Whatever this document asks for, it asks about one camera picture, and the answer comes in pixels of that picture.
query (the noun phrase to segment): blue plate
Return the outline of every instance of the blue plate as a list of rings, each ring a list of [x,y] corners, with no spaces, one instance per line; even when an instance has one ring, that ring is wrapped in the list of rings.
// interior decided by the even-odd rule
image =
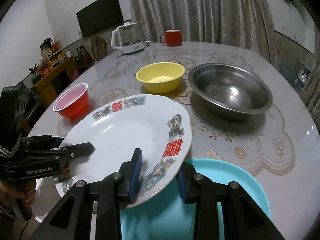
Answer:
[[[270,206],[265,192],[247,171],[225,161],[213,159],[188,160],[198,173],[214,182],[228,184],[237,181],[270,218]],[[134,208],[122,210],[121,231],[126,239],[188,240],[193,237],[195,204],[185,205],[174,179],[157,196]],[[218,203],[220,239],[224,239],[222,209]]]

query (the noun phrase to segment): red bowl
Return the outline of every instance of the red bowl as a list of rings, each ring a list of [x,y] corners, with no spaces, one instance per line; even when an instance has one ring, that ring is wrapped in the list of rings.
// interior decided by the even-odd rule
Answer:
[[[81,83],[63,92],[55,101],[52,110],[69,119],[82,117],[88,109],[88,84]]]

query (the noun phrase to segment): stainless steel basin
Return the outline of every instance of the stainless steel basin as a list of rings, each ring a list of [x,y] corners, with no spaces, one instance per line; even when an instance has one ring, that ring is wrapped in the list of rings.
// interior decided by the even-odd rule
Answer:
[[[229,120],[246,120],[272,104],[267,85],[255,74],[226,64],[202,64],[190,70],[188,81],[207,106]]]

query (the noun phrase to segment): kettle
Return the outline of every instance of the kettle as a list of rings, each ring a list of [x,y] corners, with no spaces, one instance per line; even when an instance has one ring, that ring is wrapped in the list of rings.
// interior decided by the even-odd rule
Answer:
[[[120,46],[115,45],[116,34]],[[122,50],[123,54],[132,54],[144,50],[139,23],[130,23],[117,27],[111,34],[111,47]]]

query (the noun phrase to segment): television screen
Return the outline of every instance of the television screen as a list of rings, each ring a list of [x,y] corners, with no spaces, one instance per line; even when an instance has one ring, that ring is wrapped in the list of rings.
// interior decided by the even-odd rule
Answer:
[[[97,0],[78,11],[77,18],[83,37],[123,24],[119,0]]]

